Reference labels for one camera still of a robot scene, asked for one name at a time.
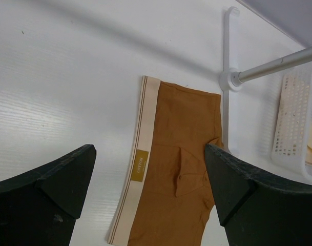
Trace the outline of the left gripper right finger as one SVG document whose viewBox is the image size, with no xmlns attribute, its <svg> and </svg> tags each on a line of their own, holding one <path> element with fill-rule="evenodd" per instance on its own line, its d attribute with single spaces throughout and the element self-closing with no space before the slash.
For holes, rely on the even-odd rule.
<svg viewBox="0 0 312 246">
<path fill-rule="evenodd" d="M 207 144 L 205 164 L 229 245 L 312 245 L 312 185 Z"/>
</svg>

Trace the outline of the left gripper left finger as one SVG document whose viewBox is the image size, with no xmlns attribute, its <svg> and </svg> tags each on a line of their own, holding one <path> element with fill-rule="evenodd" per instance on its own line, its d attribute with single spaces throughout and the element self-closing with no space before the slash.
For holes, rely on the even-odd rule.
<svg viewBox="0 0 312 246">
<path fill-rule="evenodd" d="M 93 145 L 0 181 L 0 245 L 69 245 L 96 160 Z"/>
</svg>

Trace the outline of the brown cotton underwear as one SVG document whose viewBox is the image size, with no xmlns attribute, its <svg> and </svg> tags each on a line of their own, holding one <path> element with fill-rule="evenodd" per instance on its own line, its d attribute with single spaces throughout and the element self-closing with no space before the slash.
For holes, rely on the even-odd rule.
<svg viewBox="0 0 312 246">
<path fill-rule="evenodd" d="M 201 245 L 215 204 L 204 150 L 222 146 L 220 104 L 219 94 L 143 77 L 110 245 Z"/>
</svg>

